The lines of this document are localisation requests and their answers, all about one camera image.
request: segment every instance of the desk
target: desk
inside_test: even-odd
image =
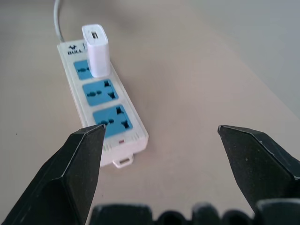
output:
[[[103,25],[112,61],[147,131],[147,149],[124,169],[100,170],[93,204],[145,203],[190,217],[196,202],[252,214],[220,124],[269,134],[294,157],[300,120],[201,21],[189,1],[64,0],[65,40]],[[53,26],[53,2],[0,3],[0,221],[41,165],[81,128]]]

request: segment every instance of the usb port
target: usb port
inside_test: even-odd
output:
[[[92,36],[93,36],[94,39],[98,39],[98,35],[97,35],[96,32],[93,32],[93,31],[92,31]]]

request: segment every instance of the beige tabletop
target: beige tabletop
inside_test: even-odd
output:
[[[66,41],[103,25],[111,59],[148,133],[124,169],[100,170],[93,204],[145,203],[190,217],[196,202],[252,214],[218,125],[269,134],[294,157],[300,120],[183,0],[65,0]],[[41,165],[81,128],[57,51],[53,1],[0,3],[0,221]]]

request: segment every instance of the blue outlet panel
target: blue outlet panel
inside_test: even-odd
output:
[[[75,62],[74,67],[76,69],[79,80],[93,78],[92,74],[90,73],[90,68],[87,60]]]
[[[88,83],[82,86],[90,106],[110,102],[119,98],[110,79]]]
[[[110,137],[131,130],[130,119],[122,105],[116,105],[93,113],[96,124],[105,124],[104,137]]]

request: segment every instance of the electrical outlet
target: electrical outlet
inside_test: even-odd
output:
[[[93,78],[87,60],[74,62],[74,67],[80,80]]]
[[[106,125],[100,166],[131,164],[149,136],[112,64],[108,76],[95,78],[83,40],[60,43],[58,50],[82,126]]]
[[[82,88],[90,106],[103,104],[119,98],[110,79],[87,83]]]
[[[105,138],[117,135],[133,128],[122,105],[113,106],[93,113],[96,124],[105,124]]]

